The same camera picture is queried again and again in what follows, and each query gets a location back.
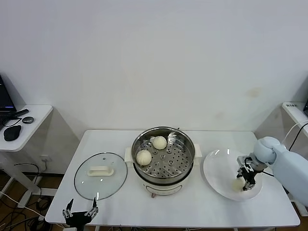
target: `floor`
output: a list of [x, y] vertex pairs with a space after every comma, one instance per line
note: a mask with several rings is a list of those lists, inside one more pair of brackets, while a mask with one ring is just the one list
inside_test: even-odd
[[[9, 180], [9, 176], [5, 175], [5, 174], [0, 174], [0, 190], [2, 190], [3, 186], [6, 184], [6, 182]], [[43, 177], [42, 180], [39, 183], [40, 187], [44, 187], [44, 188], [58, 188], [58, 186], [60, 185], [62, 178], [59, 177]], [[20, 183], [14, 181], [10, 188], [8, 189], [8, 191], [6, 192], [12, 199], [18, 201], [19, 198], [24, 194], [25, 192], [25, 188], [24, 186], [22, 186]], [[36, 202], [38, 200], [38, 196], [31, 196], [30, 201], [28, 203], [28, 205]], [[11, 206], [11, 207], [15, 207], [15, 202], [11, 201], [9, 198], [3, 196], [2, 197], [2, 201], [4, 203], [6, 203], [7, 205]], [[29, 206], [29, 208], [32, 208], [33, 210], [36, 210], [36, 206], [35, 205], [31, 205]], [[29, 211], [27, 209], [16, 209], [16, 212], [22, 212], [26, 215], [26, 218], [30, 218], [35, 216], [36, 214], [32, 211]], [[10, 220], [11, 220], [11, 216], [8, 216], [7, 218], [5, 218], [10, 212], [13, 212], [13, 208], [9, 208], [6, 205], [4, 205], [1, 201], [0, 201], [0, 219], [2, 220], [0, 222], [0, 231], [3, 230], [3, 228], [5, 227], [5, 225], [1, 226], [3, 223], [9, 224]], [[47, 212], [47, 210], [42, 211], [42, 215], [45, 215]], [[21, 214], [14, 214], [13, 215], [13, 221], [12, 224], [18, 223], [19, 221], [24, 220], [25, 217], [24, 215]], [[89, 231], [94, 231], [93, 226], [87, 226]], [[13, 231], [25, 231], [25, 226], [23, 223], [21, 223], [20, 225], [14, 227], [13, 229], [11, 229]], [[30, 228], [28, 226], [26, 226], [26, 231], [29, 231]], [[63, 228], [53, 225], [52, 226], [52, 231], [62, 231]], [[137, 230], [133, 230], [133, 231], [183, 231], [184, 229], [167, 229], [167, 228], [138, 228]], [[204, 231], [232, 231], [233, 229], [204, 229]], [[239, 231], [248, 231], [249, 229], [239, 229]], [[113, 227], [113, 230], [110, 227], [101, 227], [100, 231], [121, 231], [118, 227]], [[131, 228], [128, 227], [123, 227], [122, 231], [131, 231]], [[292, 227], [292, 228], [277, 228], [277, 231], [308, 231], [308, 217], [305, 218], [301, 218], [301, 224], [298, 227]]]

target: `computer mouse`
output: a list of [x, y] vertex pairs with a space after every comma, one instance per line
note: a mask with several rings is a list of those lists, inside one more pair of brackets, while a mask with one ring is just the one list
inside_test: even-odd
[[23, 118], [22, 122], [24, 124], [31, 124], [34, 121], [34, 118], [32, 116], [26, 116], [25, 118]]
[[19, 137], [19, 133], [21, 130], [20, 125], [12, 126], [4, 130], [4, 139], [6, 141], [14, 141]]

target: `white table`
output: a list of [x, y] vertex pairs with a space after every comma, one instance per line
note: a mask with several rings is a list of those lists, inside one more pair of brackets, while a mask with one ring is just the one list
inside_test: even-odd
[[[16, 140], [5, 141], [3, 138], [3, 133], [6, 127], [3, 127], [0, 130], [0, 164], [1, 167], [4, 169], [4, 171], [9, 176], [11, 176], [11, 179], [2, 189], [2, 192], [5, 193], [5, 191], [8, 189], [9, 185], [13, 180], [17, 180], [28, 189], [28, 191], [24, 194], [24, 196], [20, 200], [18, 207], [24, 207], [27, 204], [31, 194], [40, 195], [40, 188], [37, 186], [37, 184], [39, 183], [41, 177], [38, 177], [35, 183], [32, 182], [31, 180], [29, 180], [27, 176], [25, 176], [21, 171], [19, 171], [18, 168], [14, 166], [14, 163], [9, 158], [6, 158], [4, 154], [7, 154], [9, 152], [17, 152], [21, 150], [29, 141], [29, 139], [32, 137], [32, 135], [35, 133], [35, 131], [39, 128], [39, 126], [43, 123], [46, 117], [50, 114], [50, 112], [52, 111], [52, 106], [25, 105], [23, 108], [18, 108], [18, 111], [23, 109], [28, 109], [29, 112], [27, 114], [20, 116], [20, 118], [24, 118], [26, 116], [32, 116], [34, 117], [34, 122], [31, 124], [23, 124], [22, 121], [19, 121], [19, 123], [16, 125], [21, 125], [22, 129], [20, 131], [19, 137]], [[15, 121], [9, 121], [7, 125], [13, 124], [14, 122]], [[41, 194], [55, 195], [55, 192], [56, 192], [55, 189], [43, 188]]]
[[[78, 167], [100, 152], [113, 152], [124, 157], [141, 131], [88, 130], [65, 173], [47, 212], [50, 223], [65, 223], [61, 210], [73, 198], [72, 212], [87, 211], [92, 201], [79, 196], [74, 188]], [[236, 149], [249, 154], [257, 141], [252, 132], [187, 131], [203, 155], [218, 148]], [[90, 225], [129, 227], [282, 227], [297, 226], [300, 220], [284, 192], [273, 177], [263, 176], [263, 188], [258, 196], [236, 202], [227, 199], [206, 183], [200, 167], [194, 167], [189, 181], [178, 193], [170, 196], [150, 194], [141, 187], [133, 168], [128, 168], [122, 188], [109, 198], [97, 202], [99, 213]]]
[[[303, 112], [304, 106], [306, 103], [304, 102], [284, 102], [282, 104], [282, 108], [286, 111], [286, 113], [291, 117], [291, 119], [297, 124], [299, 127], [302, 127], [308, 121], [308, 116]], [[306, 137], [308, 138], [308, 127], [304, 127], [302, 131]], [[295, 203], [297, 210], [299, 211], [302, 217], [308, 217], [308, 210], [304, 205], [299, 203], [297, 200], [293, 198], [292, 195], [289, 194], [289, 198], [292, 202]]]

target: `dough ball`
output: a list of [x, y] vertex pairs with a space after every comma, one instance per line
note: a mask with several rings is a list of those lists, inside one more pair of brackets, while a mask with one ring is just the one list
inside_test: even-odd
[[152, 155], [149, 151], [142, 150], [137, 153], [136, 161], [141, 166], [148, 165], [152, 161]]
[[245, 185], [245, 179], [243, 177], [239, 177], [232, 181], [232, 189], [235, 192], [243, 192], [243, 187]]
[[167, 141], [163, 136], [156, 136], [153, 139], [153, 146], [158, 150], [162, 150], [167, 147]]

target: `pot lid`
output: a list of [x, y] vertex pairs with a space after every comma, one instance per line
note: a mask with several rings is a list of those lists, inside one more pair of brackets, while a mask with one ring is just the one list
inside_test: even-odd
[[80, 196], [101, 200], [115, 194], [126, 176], [127, 166], [122, 157], [114, 153], [99, 153], [80, 165], [74, 185]]

